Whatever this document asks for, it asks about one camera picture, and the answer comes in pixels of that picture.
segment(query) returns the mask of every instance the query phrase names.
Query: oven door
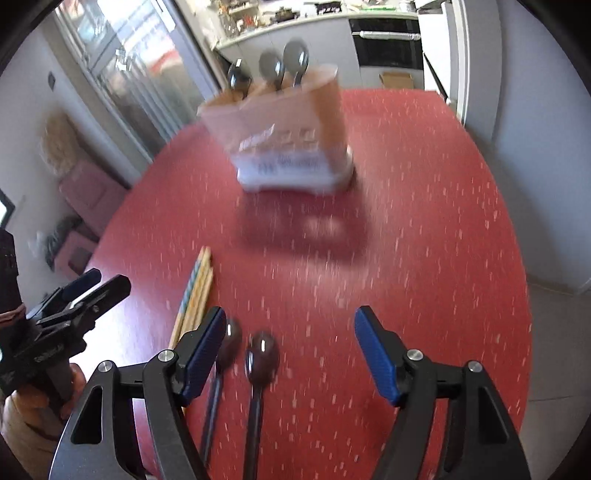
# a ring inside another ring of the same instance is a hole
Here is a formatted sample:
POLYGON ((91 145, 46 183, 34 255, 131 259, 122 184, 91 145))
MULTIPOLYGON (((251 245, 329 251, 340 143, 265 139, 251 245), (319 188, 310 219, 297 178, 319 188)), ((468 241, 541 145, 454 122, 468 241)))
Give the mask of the oven door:
POLYGON ((360 67, 423 69, 417 20, 360 18, 349 20, 360 67))

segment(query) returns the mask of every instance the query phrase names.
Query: blue gripper pad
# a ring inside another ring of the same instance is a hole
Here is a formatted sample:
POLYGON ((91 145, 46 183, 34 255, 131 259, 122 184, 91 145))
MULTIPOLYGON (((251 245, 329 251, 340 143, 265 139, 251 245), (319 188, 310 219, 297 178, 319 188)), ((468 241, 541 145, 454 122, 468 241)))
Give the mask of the blue gripper pad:
POLYGON ((371 308, 357 309, 355 312, 355 336, 379 394, 394 405, 400 398, 400 391, 396 386, 396 365, 380 340, 384 333, 386 330, 371 308))
POLYGON ((180 391, 181 403, 184 406, 189 405, 192 399, 201 395, 216 360, 217 351, 226 335, 226 325, 225 312, 219 307, 214 307, 209 310, 197 330, 183 335, 181 340, 187 335, 201 337, 197 348, 187 361, 184 388, 180 391))

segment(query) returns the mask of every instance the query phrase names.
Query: cardboard box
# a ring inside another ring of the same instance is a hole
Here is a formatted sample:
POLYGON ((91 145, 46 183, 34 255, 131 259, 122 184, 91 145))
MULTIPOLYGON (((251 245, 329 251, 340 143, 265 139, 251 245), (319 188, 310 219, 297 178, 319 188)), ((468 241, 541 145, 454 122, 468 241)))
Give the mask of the cardboard box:
POLYGON ((382 72, 379 74, 384 88, 414 88, 413 77, 410 73, 403 72, 382 72))

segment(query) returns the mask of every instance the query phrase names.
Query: white wall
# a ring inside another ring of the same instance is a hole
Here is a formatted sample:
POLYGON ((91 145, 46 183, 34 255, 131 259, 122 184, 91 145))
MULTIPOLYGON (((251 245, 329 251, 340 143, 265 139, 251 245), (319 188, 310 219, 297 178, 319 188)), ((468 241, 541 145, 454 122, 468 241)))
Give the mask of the white wall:
POLYGON ((591 96, 517 0, 497 0, 502 85, 488 158, 528 273, 578 289, 591 277, 591 96))
POLYGON ((17 206, 7 230, 15 236, 19 285, 29 306, 66 282, 43 260, 34 258, 27 245, 37 231, 50 231, 64 215, 72 213, 57 190, 57 179, 39 154, 45 120, 56 108, 69 114, 85 141, 100 157, 111 161, 121 177, 130 183, 139 177, 131 169, 119 168, 125 157, 90 115, 41 31, 35 30, 0 76, 0 188, 17 206), (56 77, 53 92, 47 83, 50 71, 56 77))

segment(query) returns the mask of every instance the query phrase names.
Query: window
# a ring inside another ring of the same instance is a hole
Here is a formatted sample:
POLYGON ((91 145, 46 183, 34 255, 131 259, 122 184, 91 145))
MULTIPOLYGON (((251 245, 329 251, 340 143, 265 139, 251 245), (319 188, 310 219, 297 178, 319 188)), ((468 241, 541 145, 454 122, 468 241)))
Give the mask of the window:
POLYGON ((6 227, 8 219, 14 212, 14 204, 8 200, 4 192, 0 190, 0 228, 6 227))

